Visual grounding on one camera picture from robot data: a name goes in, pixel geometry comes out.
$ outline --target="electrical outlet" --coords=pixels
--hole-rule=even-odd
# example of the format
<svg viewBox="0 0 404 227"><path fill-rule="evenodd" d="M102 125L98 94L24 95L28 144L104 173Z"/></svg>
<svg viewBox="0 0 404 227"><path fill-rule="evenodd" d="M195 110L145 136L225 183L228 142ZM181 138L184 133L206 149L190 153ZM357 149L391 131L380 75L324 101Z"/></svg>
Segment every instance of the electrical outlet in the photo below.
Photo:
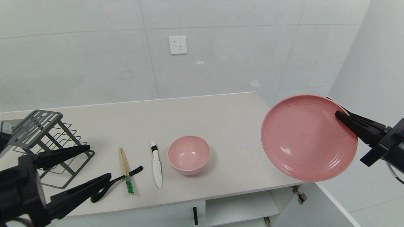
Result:
<svg viewBox="0 0 404 227"><path fill-rule="evenodd" d="M172 55L187 53L187 37L186 36L170 36L170 52Z"/></svg>

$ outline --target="dish rack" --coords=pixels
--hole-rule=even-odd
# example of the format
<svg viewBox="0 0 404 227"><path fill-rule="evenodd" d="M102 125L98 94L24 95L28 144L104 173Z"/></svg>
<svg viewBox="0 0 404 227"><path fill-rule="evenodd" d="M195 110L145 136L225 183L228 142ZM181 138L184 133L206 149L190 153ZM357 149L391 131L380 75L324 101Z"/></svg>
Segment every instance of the dish rack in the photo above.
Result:
<svg viewBox="0 0 404 227"><path fill-rule="evenodd" d="M87 144L76 135L77 130L71 129L72 124L63 123L62 118L59 112L34 110L13 128L8 144L15 146L13 151L21 153L21 156ZM58 189L66 188L94 154L89 150L49 170L38 170L41 183Z"/></svg>

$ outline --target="open cabinet shelf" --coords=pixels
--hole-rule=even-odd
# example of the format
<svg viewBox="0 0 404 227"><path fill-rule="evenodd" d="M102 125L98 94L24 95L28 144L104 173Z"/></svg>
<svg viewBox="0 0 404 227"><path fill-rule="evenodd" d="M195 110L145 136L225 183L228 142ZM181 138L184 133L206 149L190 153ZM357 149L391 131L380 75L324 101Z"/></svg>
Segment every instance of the open cabinet shelf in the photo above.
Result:
<svg viewBox="0 0 404 227"><path fill-rule="evenodd" d="M206 201L206 227L259 219L279 214L270 191Z"/></svg>
<svg viewBox="0 0 404 227"><path fill-rule="evenodd" d="M242 222L237 222L237 223L232 223L232 224L227 224L227 225L221 225L220 227L267 227L267 226L265 225L264 219L260 218L260 219L242 221Z"/></svg>

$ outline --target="white knife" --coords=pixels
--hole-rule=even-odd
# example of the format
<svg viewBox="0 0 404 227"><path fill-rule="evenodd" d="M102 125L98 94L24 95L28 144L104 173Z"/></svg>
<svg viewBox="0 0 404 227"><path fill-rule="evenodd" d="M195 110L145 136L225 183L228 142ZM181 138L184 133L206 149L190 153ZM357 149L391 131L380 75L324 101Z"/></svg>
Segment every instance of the white knife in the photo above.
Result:
<svg viewBox="0 0 404 227"><path fill-rule="evenodd" d="M155 142L150 142L151 151L153 153L153 173L154 173L154 181L159 189L161 189L162 185L162 177L161 177L161 162L158 157L158 148Z"/></svg>

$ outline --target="white countertop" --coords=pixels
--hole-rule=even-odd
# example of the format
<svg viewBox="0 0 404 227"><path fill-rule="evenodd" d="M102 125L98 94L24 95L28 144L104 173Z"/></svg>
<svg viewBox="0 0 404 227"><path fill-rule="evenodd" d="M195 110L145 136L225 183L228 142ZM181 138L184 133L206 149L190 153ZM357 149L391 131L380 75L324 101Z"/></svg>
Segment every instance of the white countertop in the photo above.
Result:
<svg viewBox="0 0 404 227"><path fill-rule="evenodd" d="M262 148L261 123L268 110L254 92L52 109L61 112L62 121L71 123L96 152L66 189L107 172L112 179L121 176L118 147L124 148L130 170L144 167L131 178L136 196L129 196L121 181L99 202L87 200L69 215L142 209L301 183L279 171ZM21 119L30 112L0 117ZM206 169L196 176L179 174L167 158L170 144L186 135L204 138L212 149ZM154 182L150 141L160 149L162 189ZM0 159L2 169L17 164L13 153L10 150ZM48 202L51 195L61 192L43 188Z"/></svg>

